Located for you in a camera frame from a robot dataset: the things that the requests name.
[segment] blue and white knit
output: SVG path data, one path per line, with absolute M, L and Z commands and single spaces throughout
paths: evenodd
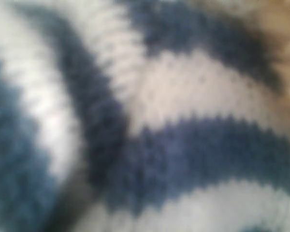
M 282 87 L 184 3 L 0 0 L 0 232 L 290 232 Z

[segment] striped sweater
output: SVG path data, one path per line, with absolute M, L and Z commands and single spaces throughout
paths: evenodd
M 184 3 L 0 0 L 0 232 L 290 232 L 282 88 Z

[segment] striped fabric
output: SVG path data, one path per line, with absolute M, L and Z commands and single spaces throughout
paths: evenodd
M 0 0 L 0 232 L 290 232 L 266 59 L 176 1 Z

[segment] knitted fabric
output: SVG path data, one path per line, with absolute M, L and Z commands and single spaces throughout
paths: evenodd
M 290 232 L 282 88 L 184 3 L 0 0 L 0 232 Z

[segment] knit texture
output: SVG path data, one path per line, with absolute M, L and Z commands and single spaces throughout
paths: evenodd
M 265 54 L 183 2 L 0 0 L 0 232 L 290 232 Z

